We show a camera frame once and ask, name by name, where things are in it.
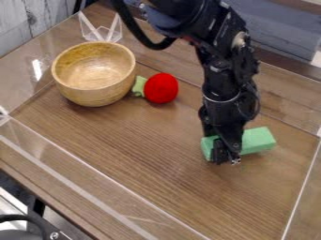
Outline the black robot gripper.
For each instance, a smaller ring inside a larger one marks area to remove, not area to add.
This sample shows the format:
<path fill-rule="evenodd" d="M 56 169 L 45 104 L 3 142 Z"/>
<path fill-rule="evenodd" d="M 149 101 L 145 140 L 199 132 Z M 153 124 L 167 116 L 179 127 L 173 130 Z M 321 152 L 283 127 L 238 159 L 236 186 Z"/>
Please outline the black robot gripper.
<path fill-rule="evenodd" d="M 244 125 L 259 112 L 259 94 L 255 87 L 243 87 L 228 99 L 216 96 L 208 87 L 201 88 L 201 107 L 197 117 L 203 135 L 212 136 L 209 160 L 220 165 L 240 162 Z"/>

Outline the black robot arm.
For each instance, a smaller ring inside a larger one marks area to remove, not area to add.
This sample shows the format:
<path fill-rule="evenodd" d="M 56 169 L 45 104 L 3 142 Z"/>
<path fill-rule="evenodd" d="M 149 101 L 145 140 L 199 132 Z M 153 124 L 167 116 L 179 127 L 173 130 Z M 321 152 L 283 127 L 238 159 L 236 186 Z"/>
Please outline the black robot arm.
<path fill-rule="evenodd" d="M 195 49 L 203 68 L 203 134 L 211 138 L 209 161 L 240 161 L 244 125 L 259 113 L 254 57 L 246 22 L 223 0 L 109 0 L 139 42 L 161 51 L 179 38 Z"/>

